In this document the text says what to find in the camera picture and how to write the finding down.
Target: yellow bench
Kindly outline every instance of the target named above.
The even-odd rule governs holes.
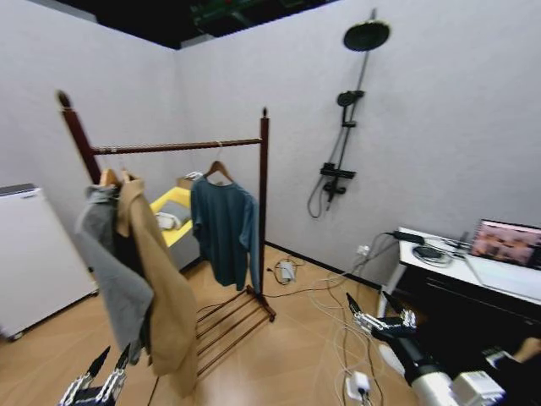
[[[189,194],[188,189],[179,188],[178,186],[168,190],[164,195],[150,204],[151,210],[156,214],[167,203],[168,200],[174,201],[179,205],[189,208]],[[189,220],[178,230],[162,230],[163,238],[166,240],[167,247],[171,247],[178,240],[180,240],[188,231],[192,229],[192,221]]]

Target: wooden clothing rack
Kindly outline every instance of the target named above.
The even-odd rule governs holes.
[[[201,367],[197,374],[201,375],[207,369],[209,369],[217,360],[223,357],[229,352],[235,345],[248,336],[257,326],[263,323],[265,320],[274,321],[276,312],[269,306],[265,296],[263,296],[263,276],[264,276],[264,253],[265,253],[265,224],[266,224],[266,205],[267,205],[267,177],[268,177],[268,159],[269,159],[269,118],[267,117],[266,107],[263,109],[263,117],[260,120],[260,137],[247,139],[247,140],[225,140],[225,141],[206,141],[206,142],[192,142],[184,144],[159,144],[159,145],[131,145],[131,146],[91,146],[83,126],[79,121],[77,112],[72,108],[71,101],[66,93],[63,91],[57,92],[57,98],[62,106],[62,116],[69,132],[71,133],[79,154],[83,158],[86,170],[92,179],[94,184],[100,183],[101,170],[95,159],[96,155],[118,155],[118,154],[139,154],[146,152],[164,152],[164,151],[184,151],[184,150],[198,150],[207,148],[221,148],[228,146],[240,146],[240,145],[260,145],[260,294],[257,294],[251,286],[247,286],[242,292],[238,293],[227,302],[220,304],[215,309],[209,311],[207,314],[200,317],[197,322],[198,325],[206,317],[217,312],[219,309],[230,304],[235,299],[240,298],[243,294],[250,296],[250,299],[244,301],[241,305],[237,306],[234,310],[225,314],[219,321],[206,327],[202,332],[197,333],[197,338],[203,337],[207,332],[218,326],[222,321],[226,320],[233,313],[242,309],[249,302],[255,300],[259,304],[259,307],[252,310],[239,321],[235,322],[232,326],[228,327],[217,338],[207,343],[203,348],[198,350],[198,355],[201,355],[209,349],[211,346],[219,342],[224,338],[231,330],[236,326],[247,320],[257,309],[262,308],[265,311],[265,316],[255,322],[246,332],[237,337],[235,341],[230,343],[223,351],[221,351],[215,358],[209,361],[205,366]]]

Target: rack finial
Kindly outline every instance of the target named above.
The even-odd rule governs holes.
[[[71,101],[65,91],[57,91],[57,99],[64,108],[71,108]]]

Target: wooden floor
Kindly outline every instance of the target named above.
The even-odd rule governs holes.
[[[281,251],[270,247],[265,251],[266,266],[273,267],[285,258]],[[198,298],[199,307],[213,305],[231,298],[234,288],[223,288],[215,282],[210,267],[201,264],[186,275]],[[314,281],[334,277],[335,274],[306,264],[298,268],[298,280],[287,286],[278,284],[270,272],[265,273],[265,293],[285,294],[302,288],[325,288],[326,283]],[[364,310],[373,312],[376,292],[362,284],[346,280],[331,292],[346,306],[345,292],[357,298]],[[320,302],[318,309],[312,299]],[[240,305],[248,296],[240,297],[232,305]],[[303,292],[282,298],[269,298],[278,316],[274,323],[264,322],[248,335],[223,361],[210,368],[198,380],[191,398],[179,400],[169,389],[166,377],[161,378],[151,400],[153,406],[167,405],[340,405],[342,392],[342,341],[344,329],[340,323],[342,309],[329,295],[328,290]],[[199,327],[202,331],[233,307],[209,316]],[[229,317],[200,339],[202,348],[212,337],[257,306],[245,305],[238,314]],[[235,337],[243,327],[256,322],[264,315],[256,311],[233,332],[226,335],[219,346],[211,347],[200,357],[200,364],[213,358]],[[371,371],[367,356],[367,338],[355,332],[351,314],[346,308],[347,323],[354,332],[346,340],[347,365],[357,365],[369,376],[375,375],[387,406],[415,405],[413,392],[406,382],[379,355],[377,341],[369,346],[374,364]],[[108,361],[95,383],[102,383],[112,370],[118,351],[108,325],[101,298],[84,299],[58,315],[28,331],[19,341],[0,341],[0,404],[6,406],[53,405],[62,396],[67,385],[88,368],[89,363],[109,344],[113,344]],[[136,366],[129,366],[128,380],[123,389],[120,405],[146,406],[156,378],[147,359]],[[370,399],[374,406],[383,404],[371,380]],[[347,400],[348,405],[357,404]]]

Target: white refrigerator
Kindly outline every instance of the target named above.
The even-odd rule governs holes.
[[[96,284],[43,191],[0,188],[0,333],[24,329],[96,292]]]

